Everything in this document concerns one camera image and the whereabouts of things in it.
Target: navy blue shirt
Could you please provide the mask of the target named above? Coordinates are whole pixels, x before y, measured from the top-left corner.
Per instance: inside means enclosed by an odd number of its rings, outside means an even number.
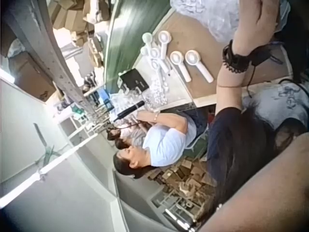
[[[221,110],[210,125],[207,148],[207,171],[219,181],[223,179],[220,159],[218,157],[219,136],[222,131],[241,117],[240,109],[228,107]]]

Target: plastic bag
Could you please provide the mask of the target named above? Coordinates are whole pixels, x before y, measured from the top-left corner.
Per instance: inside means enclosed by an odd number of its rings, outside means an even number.
[[[239,23],[239,0],[170,0],[170,4],[182,15],[197,19],[218,42],[233,39]],[[285,26],[290,10],[287,0],[280,0],[277,31]]]

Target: black hair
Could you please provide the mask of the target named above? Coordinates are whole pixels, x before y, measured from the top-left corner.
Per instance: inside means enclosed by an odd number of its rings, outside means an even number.
[[[117,134],[112,134],[113,129],[107,129],[107,140],[114,141],[115,139],[118,139],[120,137],[120,132]]]
[[[130,161],[128,159],[119,158],[117,153],[113,157],[114,166],[117,172],[122,175],[134,175],[134,179],[139,179],[147,172],[155,169],[153,166],[146,166],[143,168],[130,168]]]
[[[119,149],[119,150],[129,148],[129,145],[126,144],[126,143],[124,142],[124,140],[121,139],[121,138],[117,138],[117,139],[115,140],[115,146],[116,146],[116,148]]]
[[[209,210],[200,221],[205,221],[219,204],[229,200],[253,175],[280,154],[293,137],[306,132],[297,119],[286,119],[276,130],[249,107],[234,123],[219,134],[217,141],[220,172],[223,180],[217,183]]]

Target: light blue shirt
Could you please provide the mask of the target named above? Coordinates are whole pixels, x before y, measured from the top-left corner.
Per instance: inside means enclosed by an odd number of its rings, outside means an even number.
[[[158,123],[147,132],[142,148],[149,149],[152,166],[164,167],[177,162],[184,149],[195,139],[197,127],[194,121],[186,114],[180,115],[188,121],[186,134]]]

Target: black bracelet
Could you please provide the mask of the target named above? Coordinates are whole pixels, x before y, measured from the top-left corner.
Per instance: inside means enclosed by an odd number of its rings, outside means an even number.
[[[250,58],[249,56],[244,57],[238,54],[233,54],[232,43],[233,40],[231,40],[229,45],[223,49],[223,64],[232,73],[244,73],[249,67]]]

